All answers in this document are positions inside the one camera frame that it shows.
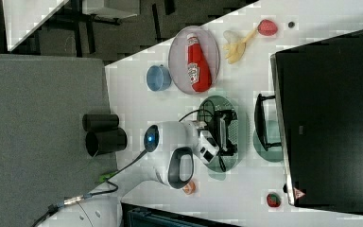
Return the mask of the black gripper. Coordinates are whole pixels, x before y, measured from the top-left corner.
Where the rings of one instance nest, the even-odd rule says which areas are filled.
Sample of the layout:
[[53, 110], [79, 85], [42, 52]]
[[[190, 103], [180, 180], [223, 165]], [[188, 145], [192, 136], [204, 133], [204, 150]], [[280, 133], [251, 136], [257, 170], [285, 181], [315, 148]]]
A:
[[229, 139], [229, 126], [236, 118], [234, 110], [215, 111], [216, 139], [221, 156], [234, 156], [237, 153], [237, 145]]

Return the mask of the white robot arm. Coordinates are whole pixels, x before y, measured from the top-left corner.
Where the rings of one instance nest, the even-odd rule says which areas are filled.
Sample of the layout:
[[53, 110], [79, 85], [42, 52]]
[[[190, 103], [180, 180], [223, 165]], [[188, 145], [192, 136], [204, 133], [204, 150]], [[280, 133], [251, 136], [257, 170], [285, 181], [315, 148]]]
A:
[[233, 110], [205, 111], [194, 121], [154, 124], [144, 135], [144, 150], [131, 164], [93, 191], [51, 205], [33, 227], [120, 227], [121, 199], [140, 183], [181, 189], [193, 177], [195, 158], [225, 170], [221, 157], [237, 153], [237, 126]]

